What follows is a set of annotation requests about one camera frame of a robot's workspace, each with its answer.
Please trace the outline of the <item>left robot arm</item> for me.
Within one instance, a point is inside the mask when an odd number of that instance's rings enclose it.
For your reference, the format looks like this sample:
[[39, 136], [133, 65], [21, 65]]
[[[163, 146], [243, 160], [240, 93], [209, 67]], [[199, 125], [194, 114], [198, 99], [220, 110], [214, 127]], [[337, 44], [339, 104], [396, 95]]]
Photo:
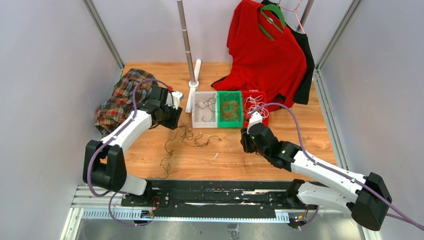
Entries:
[[136, 103], [135, 109], [116, 130], [101, 140], [87, 143], [83, 181], [93, 195], [100, 196], [94, 191], [94, 187], [100, 187], [107, 192], [130, 194], [142, 207], [152, 203], [152, 183], [129, 174], [124, 156], [135, 140], [153, 125], [174, 130], [183, 111], [180, 107], [183, 97], [182, 92], [153, 86], [147, 100]]

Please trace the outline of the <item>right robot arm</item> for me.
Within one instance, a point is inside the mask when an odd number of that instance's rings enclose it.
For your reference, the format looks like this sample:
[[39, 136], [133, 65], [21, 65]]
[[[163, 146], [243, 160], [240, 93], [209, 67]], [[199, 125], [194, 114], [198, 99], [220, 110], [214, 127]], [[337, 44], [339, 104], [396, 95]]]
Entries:
[[392, 197], [379, 174], [363, 175], [320, 160], [299, 145], [279, 141], [263, 123], [240, 132], [244, 152], [259, 154], [275, 168], [308, 176], [321, 184], [294, 180], [285, 195], [291, 208], [303, 204], [327, 207], [349, 214], [366, 229], [381, 229]]

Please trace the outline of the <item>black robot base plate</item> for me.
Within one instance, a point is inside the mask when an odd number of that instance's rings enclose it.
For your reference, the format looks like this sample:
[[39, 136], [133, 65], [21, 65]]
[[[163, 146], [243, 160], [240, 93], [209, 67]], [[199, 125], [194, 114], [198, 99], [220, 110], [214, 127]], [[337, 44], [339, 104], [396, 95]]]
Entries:
[[315, 205], [295, 202], [290, 181], [152, 180], [151, 196], [125, 195], [120, 207], [154, 210], [156, 217], [265, 220], [276, 211], [311, 214]]

